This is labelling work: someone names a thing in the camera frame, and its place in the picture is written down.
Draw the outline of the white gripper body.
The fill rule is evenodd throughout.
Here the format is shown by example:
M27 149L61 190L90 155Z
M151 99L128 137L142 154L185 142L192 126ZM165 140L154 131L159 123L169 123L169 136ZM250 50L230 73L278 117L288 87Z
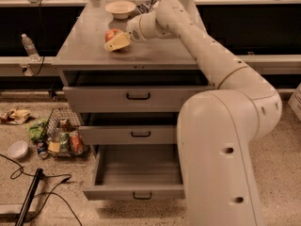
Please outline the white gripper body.
M141 42L141 33L139 28L140 17L135 16L133 19L129 20L126 25L126 31L130 35L130 38L134 42Z

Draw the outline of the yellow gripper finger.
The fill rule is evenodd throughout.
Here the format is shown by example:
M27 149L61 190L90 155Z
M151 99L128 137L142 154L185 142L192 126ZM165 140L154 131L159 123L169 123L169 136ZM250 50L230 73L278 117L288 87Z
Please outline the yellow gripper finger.
M130 44L130 36L127 33L121 32L109 42L105 42L104 49L108 52L117 51Z

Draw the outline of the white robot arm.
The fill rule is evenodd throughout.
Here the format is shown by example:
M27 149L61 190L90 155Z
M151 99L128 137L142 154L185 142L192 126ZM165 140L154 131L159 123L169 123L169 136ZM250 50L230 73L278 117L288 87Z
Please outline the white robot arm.
M282 102L261 75L197 26L179 0L134 17L105 44L115 51L154 38L179 38L213 89L190 97L177 123L190 226L264 226L249 144L279 122Z

